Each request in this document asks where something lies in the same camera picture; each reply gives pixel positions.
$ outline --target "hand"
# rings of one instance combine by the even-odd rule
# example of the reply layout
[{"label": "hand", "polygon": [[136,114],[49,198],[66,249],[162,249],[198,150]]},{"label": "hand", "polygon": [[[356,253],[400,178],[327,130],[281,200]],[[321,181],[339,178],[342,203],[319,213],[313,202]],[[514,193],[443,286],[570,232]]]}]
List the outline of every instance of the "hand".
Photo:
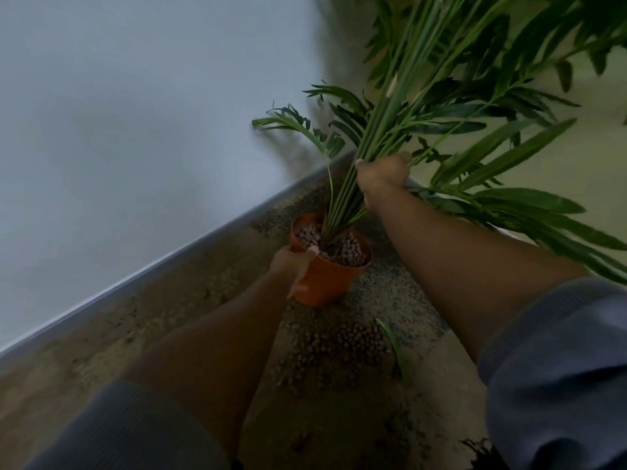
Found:
[{"label": "hand", "polygon": [[355,162],[357,184],[364,193],[365,206],[370,209],[368,195],[385,186],[402,188],[410,175],[411,155],[403,151],[380,158],[372,163],[359,159]]},{"label": "hand", "polygon": [[270,272],[285,273],[293,281],[287,298],[291,298],[294,292],[300,290],[301,286],[297,284],[305,276],[309,264],[311,264],[319,252],[320,250],[316,245],[310,247],[305,252],[291,252],[287,245],[277,251],[270,264]]}]

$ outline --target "speckled floor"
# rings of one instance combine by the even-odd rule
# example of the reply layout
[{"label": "speckled floor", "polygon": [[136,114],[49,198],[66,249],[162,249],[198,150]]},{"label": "speckled floor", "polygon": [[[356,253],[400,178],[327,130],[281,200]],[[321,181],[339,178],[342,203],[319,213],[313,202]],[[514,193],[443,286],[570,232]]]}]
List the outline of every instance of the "speckled floor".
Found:
[{"label": "speckled floor", "polygon": [[[24,466],[104,384],[150,343],[211,312],[254,281],[286,242],[289,224],[317,212],[321,181],[278,204],[153,283],[107,306],[88,324],[19,359],[0,377],[0,462]],[[485,389],[455,336],[412,281],[375,219],[358,229],[374,263],[340,303],[325,309],[291,304],[245,423],[239,459],[247,469],[471,467],[461,441],[480,441]],[[278,368],[295,359],[302,334],[333,334],[340,323],[381,318],[394,330],[408,369],[394,355],[364,366],[325,356],[292,387]],[[324,376],[319,387],[318,375]]]}]

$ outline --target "pile of pebbles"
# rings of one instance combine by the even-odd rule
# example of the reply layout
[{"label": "pile of pebbles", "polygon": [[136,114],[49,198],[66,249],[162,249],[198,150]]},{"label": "pile of pebbles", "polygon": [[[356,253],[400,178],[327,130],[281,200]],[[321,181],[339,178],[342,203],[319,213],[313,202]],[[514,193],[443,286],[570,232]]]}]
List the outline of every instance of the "pile of pebbles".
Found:
[{"label": "pile of pebbles", "polygon": [[[294,233],[304,248],[308,249],[313,245],[320,247],[320,239],[322,238],[322,226],[320,224],[311,224],[294,231]],[[320,257],[344,267],[361,267],[367,262],[357,239],[350,231],[323,247]]]},{"label": "pile of pebbles", "polygon": [[297,324],[289,326],[295,332],[294,351],[290,358],[279,360],[272,372],[278,376],[277,386],[286,385],[296,397],[300,396],[298,384],[312,368],[317,369],[318,390],[338,382],[322,365],[325,360],[341,363],[347,371],[343,373],[344,382],[355,387],[364,366],[379,366],[382,358],[392,353],[388,335],[375,321],[343,323],[333,333],[312,333],[300,331]]}]

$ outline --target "flower pot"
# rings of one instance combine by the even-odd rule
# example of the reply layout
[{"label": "flower pot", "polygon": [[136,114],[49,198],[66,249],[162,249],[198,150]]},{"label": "flower pot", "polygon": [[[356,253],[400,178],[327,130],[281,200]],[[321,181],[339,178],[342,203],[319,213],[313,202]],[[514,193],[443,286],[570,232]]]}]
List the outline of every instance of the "flower pot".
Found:
[{"label": "flower pot", "polygon": [[[305,252],[305,248],[298,241],[294,234],[310,224],[321,224],[323,220],[320,214],[302,214],[292,221],[290,229],[290,250],[293,252]],[[372,249],[370,244],[361,237],[355,230],[350,230],[357,240],[361,251],[367,258],[367,262],[361,267],[345,267],[330,262],[329,260],[316,257],[309,265],[309,270],[303,279],[298,283],[307,287],[306,291],[299,291],[294,294],[294,298],[304,305],[320,307],[329,305],[338,300],[349,291],[353,280],[362,275],[372,262]]]}]

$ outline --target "gray sleeve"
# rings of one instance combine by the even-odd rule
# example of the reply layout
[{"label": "gray sleeve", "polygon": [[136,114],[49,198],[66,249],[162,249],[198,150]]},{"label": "gray sleeve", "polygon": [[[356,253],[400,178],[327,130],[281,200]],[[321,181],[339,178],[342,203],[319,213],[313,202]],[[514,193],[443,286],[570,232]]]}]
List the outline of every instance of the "gray sleeve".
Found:
[{"label": "gray sleeve", "polygon": [[27,470],[228,470],[220,445],[176,402],[116,381]]},{"label": "gray sleeve", "polygon": [[627,292],[596,277],[526,309],[477,363],[511,470],[627,468]]}]

